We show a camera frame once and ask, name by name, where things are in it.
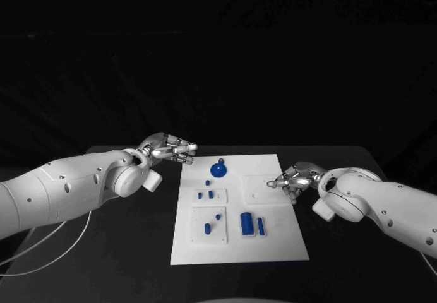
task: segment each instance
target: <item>blue block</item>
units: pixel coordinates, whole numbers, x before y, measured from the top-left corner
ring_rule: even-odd
[[[242,213],[240,217],[240,233],[242,235],[253,235],[255,231],[252,229],[252,214]]]
[[[210,224],[208,223],[204,224],[204,234],[206,235],[210,234]]]
[[[262,218],[256,219],[259,235],[265,235]]]

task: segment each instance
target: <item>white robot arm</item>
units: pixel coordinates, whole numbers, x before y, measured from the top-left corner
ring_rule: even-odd
[[[161,176],[149,167],[161,159],[191,164],[195,148],[180,138],[157,133],[135,149],[58,159],[1,182],[0,239],[79,217],[109,199],[129,196],[141,186],[152,192]]]
[[[325,171],[296,162],[266,186],[281,187],[292,204],[301,192],[315,188],[319,198],[312,206],[330,221],[334,215],[358,222],[367,216],[382,232],[405,245],[437,258],[437,196],[409,186],[383,182],[356,167]]]

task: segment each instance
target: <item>cable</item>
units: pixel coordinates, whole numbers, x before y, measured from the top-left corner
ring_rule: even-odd
[[[87,213],[86,224],[84,224],[84,226],[83,226],[83,230],[82,230],[82,233],[80,233],[77,239],[74,240],[74,242],[73,242],[70,248],[67,248],[66,252],[61,253],[61,255],[58,255],[58,257],[56,257],[56,259],[51,260],[51,262],[48,262],[48,263],[47,263],[45,265],[43,265],[40,268],[35,268],[34,270],[30,270],[30,271],[27,271],[27,272],[24,272],[24,273],[12,273],[12,274],[9,274],[9,275],[0,274],[0,276],[22,276],[22,275],[27,275],[28,273],[34,273],[37,270],[41,270],[44,267],[47,267],[48,265],[51,265],[51,264],[53,264],[53,263],[54,263],[66,254],[67,254],[67,252],[70,251],[70,249],[74,247],[76,243],[79,242],[79,239],[82,238],[82,235],[83,235],[83,233],[84,233],[84,231],[86,231],[86,227],[87,227],[87,223],[89,223],[89,218],[90,218],[90,212]]]
[[[437,276],[437,271],[432,269],[432,266],[431,266],[431,264],[429,264],[429,261],[426,260],[425,255],[423,255],[422,252],[420,252],[420,256],[423,257],[425,263],[428,264],[429,269],[431,269],[431,271],[433,272],[433,274],[435,274],[435,276]]]
[[[64,223],[66,223],[66,221],[61,222],[61,224],[57,226],[57,228],[54,229],[54,231],[51,231],[51,233],[48,233],[45,235],[45,237],[34,245],[31,245],[24,251],[21,251],[18,254],[15,254],[11,258],[8,258],[7,260],[4,260],[0,263],[0,266],[4,265],[7,262],[12,261],[20,256],[22,256],[58,231],[58,228],[63,226]]]

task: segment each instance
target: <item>blue object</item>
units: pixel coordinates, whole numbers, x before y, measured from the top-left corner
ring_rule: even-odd
[[[240,217],[240,233],[243,235],[253,235],[255,231],[252,229],[252,214],[242,213],[239,217]]]
[[[211,166],[210,166],[210,174],[213,177],[216,178],[221,178],[226,174],[226,166],[224,166],[224,160],[220,158],[217,160],[217,163],[214,163]]]
[[[208,223],[204,224],[204,234],[206,235],[210,234],[210,224]]]
[[[259,235],[265,235],[262,218],[257,218],[257,219],[256,219],[256,224],[257,224],[257,232],[259,232]]]

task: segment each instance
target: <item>black table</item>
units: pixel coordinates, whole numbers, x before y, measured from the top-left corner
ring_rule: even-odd
[[[87,153],[132,146],[94,146]],[[281,169],[296,161],[325,169],[361,167],[382,178],[371,156],[345,146],[200,146],[197,156],[278,155]],[[92,212],[73,250],[38,272],[4,278],[0,302],[197,302],[257,297],[289,302],[435,302],[437,284],[419,254],[386,237],[364,218],[325,222],[311,211],[317,192],[296,200],[295,215],[308,261],[169,266],[180,164],[161,162],[154,193],[139,189]],[[8,273],[34,269],[73,243],[86,215],[66,223]],[[37,228],[31,245],[54,226]]]

